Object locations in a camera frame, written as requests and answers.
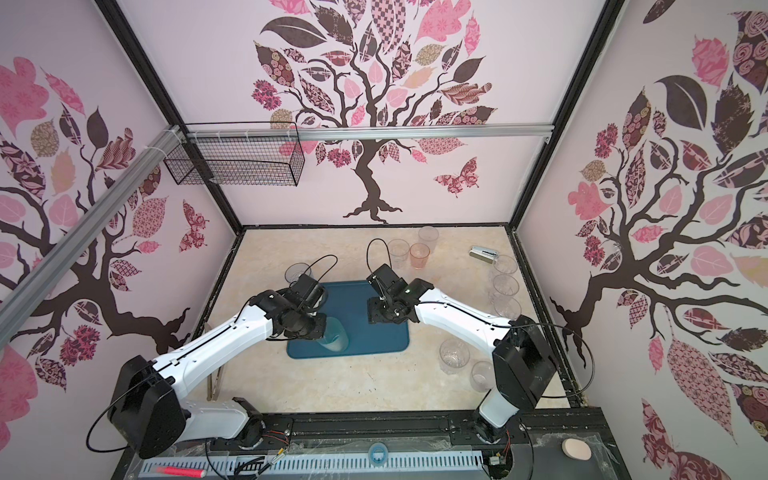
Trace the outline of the tall blue translucent cup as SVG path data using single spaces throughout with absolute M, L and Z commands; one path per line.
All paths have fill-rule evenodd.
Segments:
M 307 263 L 298 262 L 290 265 L 285 270 L 284 279 L 289 285 L 292 285 L 297 282 L 302 275 L 312 277 L 312 268 Z

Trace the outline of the dark teal plastic tray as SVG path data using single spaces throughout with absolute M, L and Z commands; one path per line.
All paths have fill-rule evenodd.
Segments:
M 405 324 L 370 324 L 367 315 L 367 300 L 376 295 L 364 280 L 322 283 L 327 291 L 327 300 L 319 309 L 320 313 L 337 318 L 344 326 L 348 348 L 341 353 L 323 348 L 317 341 L 289 341 L 288 356 L 294 360 L 365 356 L 398 353 L 410 344 L 408 327 Z

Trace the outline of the green translucent cup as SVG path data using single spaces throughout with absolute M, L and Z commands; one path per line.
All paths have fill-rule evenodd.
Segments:
M 328 316 L 325 331 L 317 343 L 331 352 L 341 353 L 348 348 L 349 339 L 342 323 L 337 318 Z

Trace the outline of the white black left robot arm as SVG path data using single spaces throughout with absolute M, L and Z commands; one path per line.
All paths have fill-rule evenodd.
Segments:
M 189 394 L 198 384 L 253 345 L 269 339 L 315 341 L 323 337 L 327 298 L 318 281 L 301 275 L 289 287 L 248 299 L 230 320 L 153 360 L 136 356 L 119 372 L 106 411 L 109 422 L 142 459 L 179 442 L 229 440 L 242 449 L 258 446 L 266 426 L 247 400 L 203 405 Z

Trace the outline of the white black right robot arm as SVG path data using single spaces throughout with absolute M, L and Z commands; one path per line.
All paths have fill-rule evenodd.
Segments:
M 423 323 L 490 356 L 494 385 L 473 413 L 473 430 L 482 440 L 497 441 L 511 418 L 536 408 L 557 373 L 540 324 L 525 315 L 508 319 L 482 312 L 423 279 L 406 281 L 387 264 L 367 282 L 376 292 L 367 301 L 371 323 Z

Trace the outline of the clear cup back left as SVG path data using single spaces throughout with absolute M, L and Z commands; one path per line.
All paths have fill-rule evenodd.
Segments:
M 410 244 L 403 239 L 393 239 L 388 242 L 391 263 L 394 270 L 407 265 L 410 256 Z

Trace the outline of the clear cup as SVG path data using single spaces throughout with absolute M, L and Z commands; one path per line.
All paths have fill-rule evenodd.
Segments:
M 513 275 L 500 274 L 491 278 L 488 286 L 490 298 L 511 298 L 520 291 L 520 284 Z
M 513 275 L 519 269 L 517 261 L 508 255 L 498 255 L 492 262 L 491 275 Z
M 499 317 L 510 320 L 516 320 L 522 314 L 522 306 L 514 297 L 496 297 L 492 306 Z
M 431 251 L 435 250 L 439 237 L 438 229 L 431 225 L 421 227 L 418 232 L 419 242 L 426 245 Z
M 394 270 L 407 265 L 410 256 L 410 244 L 403 239 L 393 239 L 388 242 L 391 263 Z

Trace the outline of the pink translucent cup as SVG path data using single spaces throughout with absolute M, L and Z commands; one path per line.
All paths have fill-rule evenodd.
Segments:
M 427 266 L 431 250 L 428 245 L 415 243 L 410 246 L 409 256 L 410 265 L 413 269 L 424 269 Z

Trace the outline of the clear cup back centre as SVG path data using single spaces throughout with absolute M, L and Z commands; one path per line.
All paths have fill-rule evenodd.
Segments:
M 421 227 L 418 232 L 419 242 L 426 245 L 431 251 L 435 250 L 439 237 L 438 229 L 431 225 Z

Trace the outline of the clear glass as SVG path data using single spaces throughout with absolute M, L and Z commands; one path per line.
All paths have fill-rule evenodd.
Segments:
M 468 365 L 471 353 L 464 341 L 451 338 L 440 345 L 438 358 L 440 369 L 447 375 L 455 375 Z
M 489 361 L 476 362 L 470 371 L 470 386 L 479 393 L 485 393 L 495 386 L 495 373 Z

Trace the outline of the wooden tongs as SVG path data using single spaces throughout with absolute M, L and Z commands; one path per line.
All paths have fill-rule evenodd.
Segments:
M 220 366 L 206 379 L 206 400 L 209 402 L 217 401 L 219 399 L 223 371 L 224 367 Z

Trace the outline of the clear cup right lower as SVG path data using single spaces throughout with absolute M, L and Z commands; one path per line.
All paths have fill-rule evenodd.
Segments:
M 522 306 L 514 297 L 496 297 L 492 306 L 499 317 L 510 320 L 516 320 L 522 314 Z

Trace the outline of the clear cup right top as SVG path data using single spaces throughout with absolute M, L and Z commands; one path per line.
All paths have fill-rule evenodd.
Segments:
M 492 262 L 491 275 L 513 275 L 519 269 L 517 261 L 508 255 L 498 255 Z

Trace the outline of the aluminium rail back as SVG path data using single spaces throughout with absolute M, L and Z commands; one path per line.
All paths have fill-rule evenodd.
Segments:
M 255 140 L 259 138 L 289 139 L 296 141 L 343 141 L 379 139 L 426 139 L 426 138 L 496 138 L 496 137 L 544 137 L 549 138 L 554 126 L 544 123 L 531 124 L 482 124 L 482 125 L 439 125 L 439 126 L 390 126 L 390 127 L 349 127 L 349 128 L 271 128 L 266 123 L 253 124 L 248 129 L 225 129 L 224 124 L 204 124 L 204 129 L 187 126 L 186 137 L 190 141 L 213 139 Z

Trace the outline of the aluminium rail left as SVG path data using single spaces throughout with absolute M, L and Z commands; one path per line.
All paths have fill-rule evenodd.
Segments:
M 154 168 L 176 147 L 182 144 L 184 134 L 177 126 L 167 126 L 139 154 L 98 201 L 81 217 L 78 223 L 45 255 L 39 266 L 21 281 L 1 305 L 1 344 L 11 337 L 32 316 L 61 278 L 76 263 L 79 256 L 109 220 L 117 213 L 133 191 L 149 176 Z

